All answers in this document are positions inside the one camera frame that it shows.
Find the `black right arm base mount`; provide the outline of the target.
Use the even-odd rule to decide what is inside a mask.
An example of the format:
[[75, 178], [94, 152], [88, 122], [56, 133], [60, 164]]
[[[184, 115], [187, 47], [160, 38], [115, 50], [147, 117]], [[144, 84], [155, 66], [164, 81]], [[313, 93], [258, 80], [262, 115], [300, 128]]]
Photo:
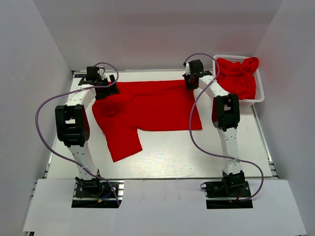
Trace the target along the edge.
[[246, 200], [251, 196], [249, 183], [245, 181], [243, 185], [228, 188], [221, 181], [207, 181], [200, 185], [205, 191], [207, 209], [251, 209], [252, 200]]

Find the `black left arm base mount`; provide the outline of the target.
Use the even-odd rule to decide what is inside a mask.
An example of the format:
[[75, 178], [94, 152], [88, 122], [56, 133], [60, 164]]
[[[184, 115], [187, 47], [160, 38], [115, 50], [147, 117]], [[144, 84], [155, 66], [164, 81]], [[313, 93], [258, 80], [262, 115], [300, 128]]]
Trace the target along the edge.
[[110, 185], [105, 181], [95, 179], [80, 180], [75, 184], [72, 208], [119, 208], [124, 193], [123, 181], [111, 181]]

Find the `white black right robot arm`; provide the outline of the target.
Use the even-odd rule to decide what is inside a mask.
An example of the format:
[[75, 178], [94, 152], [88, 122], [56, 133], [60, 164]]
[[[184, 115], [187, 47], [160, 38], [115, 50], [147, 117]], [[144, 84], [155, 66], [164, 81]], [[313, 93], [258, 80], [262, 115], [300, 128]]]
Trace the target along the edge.
[[221, 181], [206, 182], [201, 188], [208, 198], [236, 197], [245, 186], [245, 175], [239, 162], [237, 127], [240, 121], [238, 95], [227, 92], [215, 76], [204, 70], [201, 60], [185, 61], [183, 75], [188, 90], [200, 88], [212, 101], [212, 123], [220, 136], [222, 154], [226, 156]]

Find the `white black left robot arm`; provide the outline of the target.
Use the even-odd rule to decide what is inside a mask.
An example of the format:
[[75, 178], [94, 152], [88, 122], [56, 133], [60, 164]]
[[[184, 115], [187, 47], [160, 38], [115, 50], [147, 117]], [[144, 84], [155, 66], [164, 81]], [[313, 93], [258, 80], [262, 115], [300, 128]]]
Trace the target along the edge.
[[88, 66], [85, 76], [78, 83], [78, 91], [66, 104], [55, 108], [57, 137], [71, 152], [79, 171], [76, 178], [79, 194], [93, 197], [102, 195], [104, 185], [88, 146], [90, 126], [86, 109], [93, 99], [100, 100], [119, 93], [114, 75], [107, 78], [102, 64], [105, 65], [99, 62]]

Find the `red t-shirt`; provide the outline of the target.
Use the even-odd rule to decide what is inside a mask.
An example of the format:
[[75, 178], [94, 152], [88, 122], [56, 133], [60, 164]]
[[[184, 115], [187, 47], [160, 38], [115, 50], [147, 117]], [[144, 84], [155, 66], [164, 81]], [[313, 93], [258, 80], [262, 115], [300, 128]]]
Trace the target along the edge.
[[119, 93], [96, 100], [94, 118], [113, 162], [142, 151], [138, 130], [201, 130], [192, 90], [185, 81], [118, 82]]

